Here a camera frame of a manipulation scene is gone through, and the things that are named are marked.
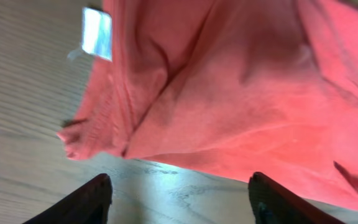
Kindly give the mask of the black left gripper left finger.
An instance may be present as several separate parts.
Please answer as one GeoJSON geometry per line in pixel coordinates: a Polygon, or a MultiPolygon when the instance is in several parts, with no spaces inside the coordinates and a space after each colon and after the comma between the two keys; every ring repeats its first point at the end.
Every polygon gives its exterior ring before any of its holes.
{"type": "Polygon", "coordinates": [[[24,224],[107,224],[113,187],[99,174],[24,224]]]}

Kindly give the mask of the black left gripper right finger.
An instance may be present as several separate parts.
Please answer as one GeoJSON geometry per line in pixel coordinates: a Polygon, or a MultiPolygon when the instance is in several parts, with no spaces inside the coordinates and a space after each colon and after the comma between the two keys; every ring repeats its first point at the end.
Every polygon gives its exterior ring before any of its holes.
{"type": "Polygon", "coordinates": [[[261,172],[250,178],[248,192],[256,224],[344,224],[261,172]]]}

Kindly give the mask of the orange soccer t-shirt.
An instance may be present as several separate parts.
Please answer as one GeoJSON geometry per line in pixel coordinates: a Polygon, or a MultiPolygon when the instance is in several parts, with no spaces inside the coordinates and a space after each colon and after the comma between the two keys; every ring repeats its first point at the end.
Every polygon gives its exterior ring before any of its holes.
{"type": "Polygon", "coordinates": [[[358,211],[358,8],[341,1],[105,1],[70,159],[107,152],[358,211]]]}

